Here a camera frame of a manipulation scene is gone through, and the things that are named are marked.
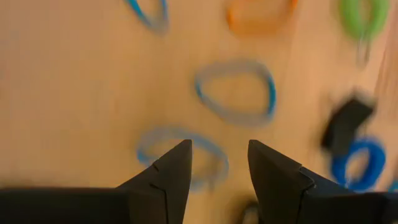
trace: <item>blue rubber band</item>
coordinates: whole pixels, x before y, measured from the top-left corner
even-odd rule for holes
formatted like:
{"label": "blue rubber band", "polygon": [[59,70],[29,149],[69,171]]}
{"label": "blue rubber band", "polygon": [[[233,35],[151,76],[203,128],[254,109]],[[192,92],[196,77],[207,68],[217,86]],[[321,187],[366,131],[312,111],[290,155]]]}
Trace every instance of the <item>blue rubber band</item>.
{"label": "blue rubber band", "polygon": [[[228,75],[239,75],[242,72],[254,72],[264,82],[269,90],[269,105],[262,113],[242,113],[224,108],[215,100],[207,96],[203,90],[203,83],[214,77],[225,77]],[[233,60],[226,63],[214,63],[200,70],[195,76],[195,89],[201,102],[207,105],[221,118],[238,125],[257,126],[271,120],[276,106],[276,88],[271,73],[267,67],[254,60]]]}
{"label": "blue rubber band", "polygon": [[398,190],[398,180],[395,180],[389,188],[389,192],[395,192]]}
{"label": "blue rubber band", "polygon": [[[369,151],[368,166],[362,178],[349,182],[346,180],[347,163],[352,155],[362,150]],[[340,185],[344,185],[351,190],[365,191],[376,183],[385,163],[386,154],[381,143],[374,138],[361,138],[352,143],[347,155],[333,158],[331,172]]]}
{"label": "blue rubber band", "polygon": [[132,9],[136,12],[138,18],[148,27],[159,32],[166,30],[169,24],[169,15],[167,13],[167,3],[166,0],[160,0],[162,5],[162,15],[159,20],[149,18],[145,15],[142,9],[139,7],[137,0],[127,0]]}
{"label": "blue rubber band", "polygon": [[212,184],[215,182],[219,182],[221,180],[225,180],[225,178],[228,175],[229,162],[227,155],[221,150],[221,148],[199,134],[191,133],[189,131],[186,131],[178,127],[156,128],[151,132],[145,134],[141,138],[140,143],[138,144],[137,147],[138,161],[141,164],[150,166],[158,158],[148,156],[146,154],[146,150],[159,141],[164,141],[169,139],[191,139],[193,141],[194,146],[201,147],[207,152],[214,154],[224,164],[221,172],[209,177],[208,179],[200,179],[192,177],[191,186],[190,186],[191,190],[200,190],[207,183]]}

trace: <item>rubber band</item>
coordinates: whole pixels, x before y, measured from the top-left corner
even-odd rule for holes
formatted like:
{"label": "rubber band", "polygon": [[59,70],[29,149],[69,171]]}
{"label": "rubber band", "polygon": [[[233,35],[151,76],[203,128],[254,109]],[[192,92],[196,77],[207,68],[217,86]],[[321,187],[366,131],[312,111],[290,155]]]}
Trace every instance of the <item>rubber band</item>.
{"label": "rubber band", "polygon": [[239,14],[239,10],[245,4],[253,1],[255,0],[235,0],[229,5],[227,9],[227,21],[229,29],[236,34],[254,35],[273,33],[278,31],[282,27],[282,25],[292,17],[293,12],[297,7],[298,0],[289,0],[289,6],[284,12],[282,12],[280,17],[274,21],[239,19],[239,17],[237,16],[237,14]]}
{"label": "rubber band", "polygon": [[388,192],[396,192],[398,190],[398,180],[393,181]]}
{"label": "rubber band", "polygon": [[149,18],[145,15],[142,9],[139,7],[137,0],[127,0],[134,12],[136,12],[138,18],[150,29],[153,29],[157,32],[164,32],[169,23],[169,16],[167,13],[167,3],[166,0],[160,0],[160,4],[162,5],[162,15],[159,20],[155,20]]}
{"label": "rubber band", "polygon": [[192,177],[190,187],[191,190],[200,190],[207,183],[212,185],[215,182],[225,180],[228,175],[229,162],[227,155],[221,150],[221,148],[197,133],[192,133],[178,127],[156,128],[151,132],[146,133],[141,138],[137,147],[136,152],[138,161],[141,164],[150,166],[158,158],[147,155],[146,151],[157,142],[170,139],[191,139],[194,146],[201,147],[203,150],[214,154],[223,163],[223,169],[219,173],[212,175],[208,179]]}
{"label": "rubber band", "polygon": [[346,31],[355,39],[372,40],[383,29],[387,20],[388,0],[368,0],[371,5],[371,19],[365,22],[359,0],[341,0],[340,9]]}
{"label": "rubber band", "polygon": [[[359,180],[346,180],[346,166],[352,155],[359,151],[367,150],[369,152],[368,166]],[[347,155],[334,157],[331,165],[331,172],[340,185],[344,185],[351,190],[364,191],[372,187],[381,175],[386,155],[384,149],[374,138],[361,138],[352,143]]]}
{"label": "rubber band", "polygon": [[[213,77],[227,75],[239,75],[241,72],[254,72],[263,81],[264,86],[269,90],[269,105],[262,113],[242,113],[222,107],[215,100],[204,94],[203,83]],[[267,67],[254,60],[233,60],[225,63],[214,63],[200,70],[195,76],[195,89],[198,97],[204,105],[214,111],[220,118],[231,123],[243,126],[258,126],[271,120],[276,105],[276,88],[271,73]]]}

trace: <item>wooden table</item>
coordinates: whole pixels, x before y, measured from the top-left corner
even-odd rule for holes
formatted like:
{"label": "wooden table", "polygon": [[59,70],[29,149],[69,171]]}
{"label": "wooden table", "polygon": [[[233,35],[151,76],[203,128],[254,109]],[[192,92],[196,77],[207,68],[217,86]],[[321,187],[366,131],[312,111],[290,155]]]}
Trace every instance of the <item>wooden table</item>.
{"label": "wooden table", "polygon": [[[329,177],[319,140],[330,111],[353,88],[375,93],[393,21],[390,13],[359,70],[336,2],[299,1],[278,34],[253,39],[229,31],[224,0],[169,0],[165,35],[146,29],[125,1],[1,1],[1,185],[115,187],[144,168],[134,154],[140,135],[168,124],[211,138],[231,165],[227,181],[190,194],[185,223],[230,223],[237,201],[254,195],[249,139]],[[267,126],[228,124],[195,95],[195,71],[239,57],[272,71],[278,102]],[[213,92],[226,103],[261,99],[239,80]],[[365,130],[387,147],[376,190],[392,179],[396,124],[378,113]]]}

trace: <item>black object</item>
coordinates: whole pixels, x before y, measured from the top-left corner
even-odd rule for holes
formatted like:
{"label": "black object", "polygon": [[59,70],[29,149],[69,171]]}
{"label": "black object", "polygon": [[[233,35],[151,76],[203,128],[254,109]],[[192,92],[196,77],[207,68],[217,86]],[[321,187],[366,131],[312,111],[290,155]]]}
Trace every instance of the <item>black object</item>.
{"label": "black object", "polygon": [[273,224],[390,224],[398,220],[398,194],[356,194],[250,140],[250,175],[261,220]]}
{"label": "black object", "polygon": [[372,114],[376,105],[353,96],[330,118],[322,138],[322,146],[332,156],[343,156],[349,152],[356,138],[356,131]]}
{"label": "black object", "polygon": [[182,223],[191,167],[184,140],[115,189],[2,189],[0,223]]}

